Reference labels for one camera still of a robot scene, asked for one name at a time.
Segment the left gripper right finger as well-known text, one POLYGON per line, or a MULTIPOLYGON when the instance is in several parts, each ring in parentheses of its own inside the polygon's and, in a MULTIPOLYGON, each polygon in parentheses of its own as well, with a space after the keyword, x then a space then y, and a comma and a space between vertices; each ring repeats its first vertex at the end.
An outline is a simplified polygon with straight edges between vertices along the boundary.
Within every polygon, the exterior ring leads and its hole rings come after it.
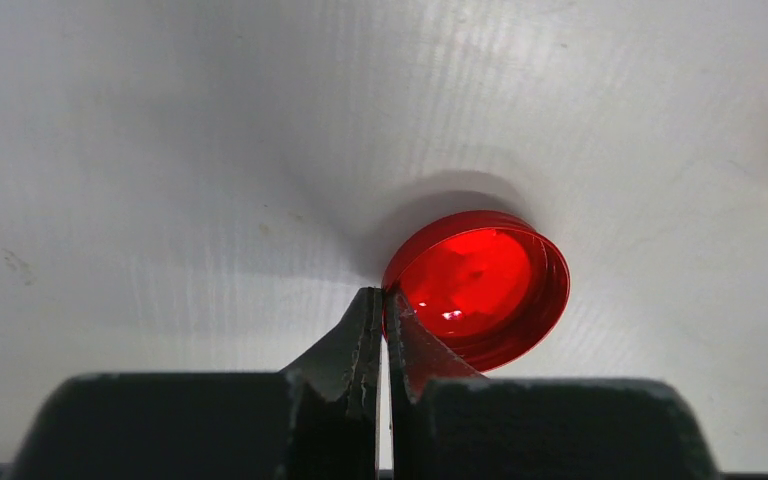
POLYGON ((716 479, 689 405, 634 378, 498 379, 384 297, 398 479, 716 479))

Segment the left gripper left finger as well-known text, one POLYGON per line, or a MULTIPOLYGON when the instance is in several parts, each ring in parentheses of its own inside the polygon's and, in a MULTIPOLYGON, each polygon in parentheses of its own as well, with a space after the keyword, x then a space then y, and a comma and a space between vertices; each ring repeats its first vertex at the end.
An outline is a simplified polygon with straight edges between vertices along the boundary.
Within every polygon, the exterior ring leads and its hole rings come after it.
POLYGON ((274 372, 92 373, 44 402, 11 479, 374 479, 383 297, 274 372))

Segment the red jar lid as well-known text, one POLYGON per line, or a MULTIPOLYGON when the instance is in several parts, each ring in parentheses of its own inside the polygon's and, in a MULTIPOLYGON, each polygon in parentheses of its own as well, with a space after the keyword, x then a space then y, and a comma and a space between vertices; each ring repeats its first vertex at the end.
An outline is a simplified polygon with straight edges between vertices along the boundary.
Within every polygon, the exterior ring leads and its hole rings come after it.
POLYGON ((561 250, 520 217, 445 216, 395 252, 381 286, 402 293, 419 323, 487 372, 537 346, 562 317, 571 275, 561 250))

